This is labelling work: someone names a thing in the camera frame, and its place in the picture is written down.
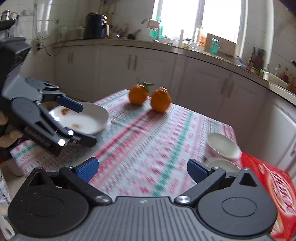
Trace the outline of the left hand beige glove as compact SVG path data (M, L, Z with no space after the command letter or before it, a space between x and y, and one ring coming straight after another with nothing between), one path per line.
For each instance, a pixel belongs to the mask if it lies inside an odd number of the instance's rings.
M1 148L8 148L23 137L19 130L7 130L9 125L9 118L1 111Z

